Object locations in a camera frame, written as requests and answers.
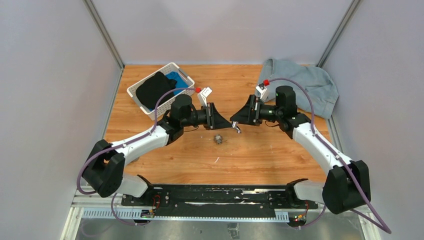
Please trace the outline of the black cloth in basket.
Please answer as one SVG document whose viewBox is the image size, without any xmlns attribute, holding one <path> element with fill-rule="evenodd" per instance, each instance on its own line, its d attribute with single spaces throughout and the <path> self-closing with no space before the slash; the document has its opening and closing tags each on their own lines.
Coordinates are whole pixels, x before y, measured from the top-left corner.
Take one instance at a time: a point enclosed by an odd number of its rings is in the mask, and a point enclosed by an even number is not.
<svg viewBox="0 0 424 240">
<path fill-rule="evenodd" d="M 169 79 L 162 72 L 156 72 L 136 89 L 135 95 L 143 106 L 152 111 L 160 97 L 170 90 L 173 89 Z"/>
</svg>

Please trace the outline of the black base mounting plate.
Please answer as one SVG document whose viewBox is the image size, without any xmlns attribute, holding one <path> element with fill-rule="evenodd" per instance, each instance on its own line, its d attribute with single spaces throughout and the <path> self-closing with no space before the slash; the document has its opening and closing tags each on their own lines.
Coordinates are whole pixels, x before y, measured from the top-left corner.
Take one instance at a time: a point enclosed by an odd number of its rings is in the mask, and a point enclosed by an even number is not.
<svg viewBox="0 0 424 240">
<path fill-rule="evenodd" d="M 126 195 L 121 204 L 153 210 L 158 218 L 277 220 L 278 210 L 316 210 L 313 201 L 288 201 L 285 185 L 155 184 L 141 197 Z"/>
</svg>

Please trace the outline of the grey-blue denim garment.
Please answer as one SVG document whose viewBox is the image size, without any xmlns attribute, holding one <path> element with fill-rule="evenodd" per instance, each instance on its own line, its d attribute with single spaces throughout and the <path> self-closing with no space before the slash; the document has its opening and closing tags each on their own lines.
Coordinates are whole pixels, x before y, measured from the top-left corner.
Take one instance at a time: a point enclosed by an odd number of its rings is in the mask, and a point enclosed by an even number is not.
<svg viewBox="0 0 424 240">
<path fill-rule="evenodd" d="M 264 102 L 276 98 L 276 88 L 290 86 L 296 95 L 296 104 L 303 111 L 311 112 L 308 101 L 310 98 L 314 115 L 323 119 L 332 116 L 334 107 L 339 98 L 338 89 L 330 75 L 322 68 L 314 65 L 300 65 L 291 60 L 269 58 L 264 61 L 258 78 L 258 83 L 272 80 L 266 88 L 268 96 Z"/>
</svg>

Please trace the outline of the steel threaded pipe fitting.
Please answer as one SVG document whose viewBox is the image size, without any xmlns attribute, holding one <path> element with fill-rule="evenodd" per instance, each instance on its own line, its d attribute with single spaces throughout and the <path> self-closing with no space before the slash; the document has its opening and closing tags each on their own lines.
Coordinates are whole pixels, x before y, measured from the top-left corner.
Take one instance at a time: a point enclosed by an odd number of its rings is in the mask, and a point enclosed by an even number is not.
<svg viewBox="0 0 424 240">
<path fill-rule="evenodd" d="M 217 145 L 220 145 L 220 144 L 222 144 L 222 143 L 224 142 L 224 139 L 223 139 L 223 137 L 222 137 L 220 134 L 216 134 L 216 135 L 214 135 L 214 137 L 213 137 L 213 141 L 214 141 Z"/>
</svg>

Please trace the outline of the blue cloth in basket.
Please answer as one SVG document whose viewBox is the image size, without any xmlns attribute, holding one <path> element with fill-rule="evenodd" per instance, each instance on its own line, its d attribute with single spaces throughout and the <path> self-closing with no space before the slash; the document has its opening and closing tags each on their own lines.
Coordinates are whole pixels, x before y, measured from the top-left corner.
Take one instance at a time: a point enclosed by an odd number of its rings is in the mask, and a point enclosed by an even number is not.
<svg viewBox="0 0 424 240">
<path fill-rule="evenodd" d="M 184 82 L 180 74 L 176 71 L 172 71 L 165 76 L 168 78 L 168 83 L 172 89 L 189 87 L 189 85 Z"/>
</svg>

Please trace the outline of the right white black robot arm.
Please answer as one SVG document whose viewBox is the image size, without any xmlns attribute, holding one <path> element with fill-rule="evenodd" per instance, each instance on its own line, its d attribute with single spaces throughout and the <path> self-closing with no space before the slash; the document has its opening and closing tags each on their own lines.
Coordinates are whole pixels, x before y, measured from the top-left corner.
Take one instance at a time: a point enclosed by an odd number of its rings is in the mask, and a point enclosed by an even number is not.
<svg viewBox="0 0 424 240">
<path fill-rule="evenodd" d="M 265 104 L 251 94 L 246 104 L 230 121 L 259 126 L 263 121 L 277 122 L 288 137 L 300 144 L 326 174 L 325 182 L 306 178 L 286 185 L 286 203 L 294 209 L 306 201 L 325 205 L 333 214 L 366 205 L 371 200 L 369 168 L 362 160 L 354 161 L 335 148 L 312 124 L 312 120 L 298 112 L 296 93 L 291 86 L 279 86 L 275 104 Z"/>
</svg>

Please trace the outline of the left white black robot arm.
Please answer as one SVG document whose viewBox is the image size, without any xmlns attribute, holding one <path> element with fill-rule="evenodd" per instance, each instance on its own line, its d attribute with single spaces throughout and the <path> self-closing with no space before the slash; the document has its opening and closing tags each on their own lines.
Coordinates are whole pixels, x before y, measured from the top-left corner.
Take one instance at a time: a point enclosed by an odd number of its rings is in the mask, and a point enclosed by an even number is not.
<svg viewBox="0 0 424 240">
<path fill-rule="evenodd" d="M 162 119 L 148 130 L 112 143 L 99 140 L 79 176 L 102 198 L 130 195 L 139 205 L 148 206 L 154 199 L 153 185 L 141 175 L 125 174 L 125 166 L 152 150 L 172 144 L 190 126 L 219 130 L 231 128 L 232 123 L 217 111 L 214 103 L 196 109 L 189 95 L 178 95 Z"/>
</svg>

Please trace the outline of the chrome water faucet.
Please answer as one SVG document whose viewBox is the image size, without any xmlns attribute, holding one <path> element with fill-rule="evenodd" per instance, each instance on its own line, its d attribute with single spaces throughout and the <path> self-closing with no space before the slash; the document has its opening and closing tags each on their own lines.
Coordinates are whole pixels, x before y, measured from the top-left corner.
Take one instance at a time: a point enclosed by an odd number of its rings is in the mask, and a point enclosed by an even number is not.
<svg viewBox="0 0 424 240">
<path fill-rule="evenodd" d="M 232 128 L 236 131 L 237 134 L 241 134 L 242 130 L 239 127 L 239 122 L 238 121 L 233 121 L 232 123 Z"/>
</svg>

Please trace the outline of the white plastic basket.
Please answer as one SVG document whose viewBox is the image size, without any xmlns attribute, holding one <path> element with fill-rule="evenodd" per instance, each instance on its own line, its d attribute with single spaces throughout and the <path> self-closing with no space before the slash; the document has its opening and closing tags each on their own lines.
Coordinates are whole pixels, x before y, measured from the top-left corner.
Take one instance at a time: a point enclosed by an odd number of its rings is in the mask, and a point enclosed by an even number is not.
<svg viewBox="0 0 424 240">
<path fill-rule="evenodd" d="M 136 105 L 151 120 L 170 109 L 178 95 L 192 95 L 195 81 L 171 62 L 127 88 Z"/>
</svg>

